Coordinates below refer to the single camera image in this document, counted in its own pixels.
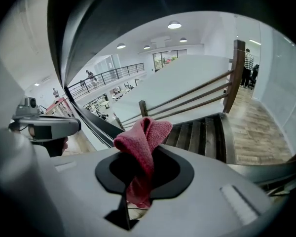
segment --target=metal railing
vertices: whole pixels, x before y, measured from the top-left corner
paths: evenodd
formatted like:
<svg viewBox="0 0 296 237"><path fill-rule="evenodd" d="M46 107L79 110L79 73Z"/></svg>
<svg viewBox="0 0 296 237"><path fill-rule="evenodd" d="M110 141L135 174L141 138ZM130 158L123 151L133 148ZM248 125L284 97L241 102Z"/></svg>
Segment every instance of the metal railing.
<svg viewBox="0 0 296 237"><path fill-rule="evenodd" d="M95 75L92 78L87 78L81 80L80 82L75 83L74 85L68 87L68 90L73 97L73 99L78 99L79 97L89 94L91 91L98 89L104 85L107 85L110 82L119 80L123 77L128 77L132 74L144 71L144 64L138 63L130 65L127 67L122 67L118 69L109 70L98 75Z"/></svg>

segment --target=window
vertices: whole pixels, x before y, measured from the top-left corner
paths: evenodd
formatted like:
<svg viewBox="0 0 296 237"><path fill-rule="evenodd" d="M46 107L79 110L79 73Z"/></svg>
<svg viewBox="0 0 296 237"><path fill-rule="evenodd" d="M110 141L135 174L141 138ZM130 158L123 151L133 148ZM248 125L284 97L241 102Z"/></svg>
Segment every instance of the window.
<svg viewBox="0 0 296 237"><path fill-rule="evenodd" d="M187 50L173 50L173 51L166 51L162 53L154 53L153 54L153 61L154 61L154 68L158 71L159 69L163 68L170 62L174 61L178 57L187 54Z"/></svg>

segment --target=black pants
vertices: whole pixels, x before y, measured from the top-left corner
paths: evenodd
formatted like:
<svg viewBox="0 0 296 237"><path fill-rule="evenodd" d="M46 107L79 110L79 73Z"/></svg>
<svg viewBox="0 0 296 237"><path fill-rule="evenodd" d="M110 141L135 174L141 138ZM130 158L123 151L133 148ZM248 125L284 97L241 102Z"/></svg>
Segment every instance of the black pants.
<svg viewBox="0 0 296 237"><path fill-rule="evenodd" d="M251 74L251 70L250 69L246 69L245 67L243 68L243 72L242 72L242 81L240 85L245 85L246 87L248 87L249 84L249 79L250 79L250 74Z"/></svg>

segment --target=pink towel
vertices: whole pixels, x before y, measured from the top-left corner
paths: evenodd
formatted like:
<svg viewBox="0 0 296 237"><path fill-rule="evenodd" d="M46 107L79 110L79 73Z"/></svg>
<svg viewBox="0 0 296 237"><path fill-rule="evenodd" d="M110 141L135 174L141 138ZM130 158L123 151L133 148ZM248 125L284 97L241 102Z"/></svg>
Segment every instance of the pink towel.
<svg viewBox="0 0 296 237"><path fill-rule="evenodd" d="M132 129L122 132L114 139L114 146L133 155L145 173L145 176L135 176L126 191L126 199L140 208L150 207L154 170L152 151L162 143L171 129L170 122L144 117L136 121Z"/></svg>

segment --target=staircase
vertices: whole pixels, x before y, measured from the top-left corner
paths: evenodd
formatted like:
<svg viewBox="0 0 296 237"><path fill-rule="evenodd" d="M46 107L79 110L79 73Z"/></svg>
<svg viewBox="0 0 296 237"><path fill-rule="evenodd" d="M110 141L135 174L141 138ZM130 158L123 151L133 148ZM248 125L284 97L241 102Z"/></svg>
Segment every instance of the staircase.
<svg viewBox="0 0 296 237"><path fill-rule="evenodd" d="M174 124L163 144L235 164L232 131L225 113Z"/></svg>

